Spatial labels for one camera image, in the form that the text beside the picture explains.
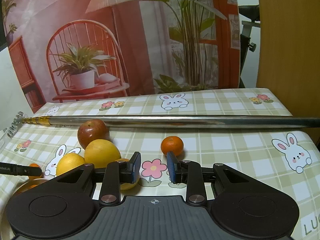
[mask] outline ribbed gray surface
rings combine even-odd
[[[119,206],[102,208],[91,225],[65,240],[80,239],[236,240],[240,238],[220,229],[204,208],[189,206],[179,196],[131,196]],[[27,238],[19,236],[17,240],[27,240]]]

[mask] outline cartoon bunny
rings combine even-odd
[[[172,108],[176,107],[187,107],[187,104],[189,104],[189,102],[183,98],[184,96],[185,93],[176,94],[173,96],[173,98],[169,95],[161,95],[160,99],[163,100],[161,107],[164,110],[171,110]]]
[[[49,162],[49,164],[45,168],[44,174],[46,176],[48,175],[53,175],[54,177],[56,176],[56,169],[57,169],[57,164],[61,160],[61,158],[66,154],[67,147],[63,144],[61,145],[58,150],[56,151],[56,156]],[[68,153],[76,153],[79,154],[81,151],[81,148],[74,148],[71,151],[67,152]]]
[[[280,152],[285,154],[285,158],[291,169],[297,173],[302,173],[303,168],[312,163],[310,153],[297,143],[297,138],[292,134],[287,134],[288,144],[281,140],[273,139],[273,146]]]
[[[44,116],[55,115],[55,113],[57,113],[58,110],[59,106],[53,106],[44,114]]]

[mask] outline red apple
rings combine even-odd
[[[110,140],[109,128],[100,119],[92,119],[83,123],[78,129],[78,141],[83,149],[97,139]]]

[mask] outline crosshair marking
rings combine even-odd
[[[159,201],[159,200],[157,200],[157,199],[153,199],[153,200],[151,200],[150,202],[155,205],[155,204],[158,204],[158,203],[161,202],[161,201]]]

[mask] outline printed backdrop poster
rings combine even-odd
[[[236,0],[2,0],[33,112],[68,102],[239,83]]]

